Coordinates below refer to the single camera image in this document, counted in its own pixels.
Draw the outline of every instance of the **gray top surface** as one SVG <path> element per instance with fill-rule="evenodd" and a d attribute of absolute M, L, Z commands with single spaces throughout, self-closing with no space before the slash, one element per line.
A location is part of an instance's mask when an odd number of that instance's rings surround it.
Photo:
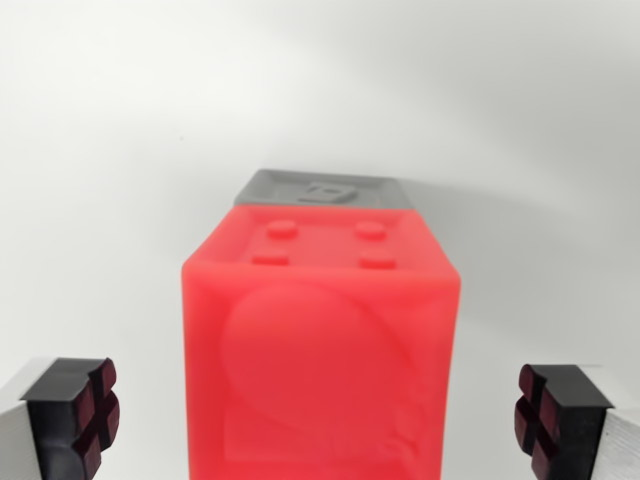
<path fill-rule="evenodd" d="M 413 208 L 393 178 L 286 170 L 258 170 L 235 204 Z"/>

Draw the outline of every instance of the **white background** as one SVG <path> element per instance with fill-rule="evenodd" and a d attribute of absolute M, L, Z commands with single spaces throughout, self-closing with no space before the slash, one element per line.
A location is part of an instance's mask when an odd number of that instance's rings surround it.
<path fill-rule="evenodd" d="M 640 397 L 640 4 L 0 0 L 0 382 L 111 356 L 101 480 L 187 479 L 179 270 L 259 167 L 410 179 L 462 274 L 446 480 L 525 362 Z"/>

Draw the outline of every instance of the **black rubber pad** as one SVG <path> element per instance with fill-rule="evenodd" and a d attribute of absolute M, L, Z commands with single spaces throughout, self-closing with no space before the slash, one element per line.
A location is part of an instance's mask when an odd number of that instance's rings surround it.
<path fill-rule="evenodd" d="M 515 431 L 538 480 L 589 480 L 613 405 L 576 365 L 525 365 Z"/>
<path fill-rule="evenodd" d="M 91 480 L 120 420 L 110 359 L 60 358 L 31 386 L 27 402 L 43 480 Z"/>

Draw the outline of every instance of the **stacked blocks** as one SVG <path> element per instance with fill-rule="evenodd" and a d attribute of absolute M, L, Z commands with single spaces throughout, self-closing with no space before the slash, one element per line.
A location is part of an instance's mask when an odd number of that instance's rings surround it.
<path fill-rule="evenodd" d="M 459 290 L 395 180 L 258 172 L 183 269 L 191 480 L 438 480 Z"/>
<path fill-rule="evenodd" d="M 640 478 L 640 405 L 602 367 L 525 365 L 516 438 L 539 480 Z"/>
<path fill-rule="evenodd" d="M 0 434 L 17 439 L 0 454 L 0 479 L 91 480 L 118 429 L 115 381 L 110 359 L 28 364 L 0 395 Z"/>

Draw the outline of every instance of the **red 3d-printed block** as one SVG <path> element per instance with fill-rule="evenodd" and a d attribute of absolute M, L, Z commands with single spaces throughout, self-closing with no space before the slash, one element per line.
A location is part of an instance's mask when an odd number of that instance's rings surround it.
<path fill-rule="evenodd" d="M 191 480 L 439 480 L 460 282 L 416 211 L 237 206 L 183 289 Z"/>

